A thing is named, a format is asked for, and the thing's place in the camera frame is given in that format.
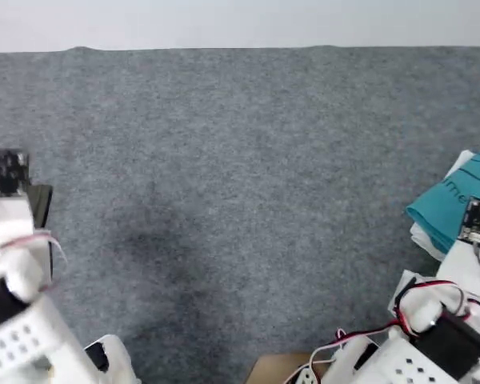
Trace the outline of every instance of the white cloth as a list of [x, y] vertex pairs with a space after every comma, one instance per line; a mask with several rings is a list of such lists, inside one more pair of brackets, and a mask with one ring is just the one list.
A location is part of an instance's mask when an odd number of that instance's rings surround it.
[[[466, 162], [471, 160], [471, 158], [475, 154], [470, 150], [464, 150], [460, 153], [455, 163], [452, 165], [448, 173], [446, 174], [445, 178], [450, 176], [453, 172], [458, 170], [461, 166], [463, 166]], [[421, 248], [426, 250], [430, 256], [439, 260], [440, 262], [444, 260], [445, 254], [438, 250], [430, 240], [430, 237], [423, 228], [420, 227], [417, 223], [413, 224], [410, 228], [410, 239], [418, 244]]]

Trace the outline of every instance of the teal cloth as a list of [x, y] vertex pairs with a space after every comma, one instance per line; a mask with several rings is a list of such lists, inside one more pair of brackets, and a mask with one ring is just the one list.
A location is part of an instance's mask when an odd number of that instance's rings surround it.
[[455, 242], [471, 196], [480, 198], [480, 154], [430, 188], [406, 212], [447, 253]]

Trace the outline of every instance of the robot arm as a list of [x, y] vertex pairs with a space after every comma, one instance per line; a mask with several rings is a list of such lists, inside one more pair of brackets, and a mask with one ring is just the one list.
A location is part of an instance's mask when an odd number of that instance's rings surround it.
[[[321, 384], [480, 381], [480, 200], [468, 205], [437, 277], [405, 271], [389, 309], [396, 320], [388, 339], [377, 346], [363, 333], [345, 338]], [[315, 383], [312, 371], [296, 382]]]
[[119, 338], [84, 350], [43, 293], [54, 239], [34, 228], [26, 159], [0, 150], [0, 384], [138, 384]]

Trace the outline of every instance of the gray carpet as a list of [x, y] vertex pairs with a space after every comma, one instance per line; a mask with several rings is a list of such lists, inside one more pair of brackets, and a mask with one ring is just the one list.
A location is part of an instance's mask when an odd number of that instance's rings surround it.
[[118, 334], [147, 383], [240, 384], [434, 271], [403, 209], [480, 150], [480, 49], [0, 54], [18, 145], [55, 188], [81, 342]]

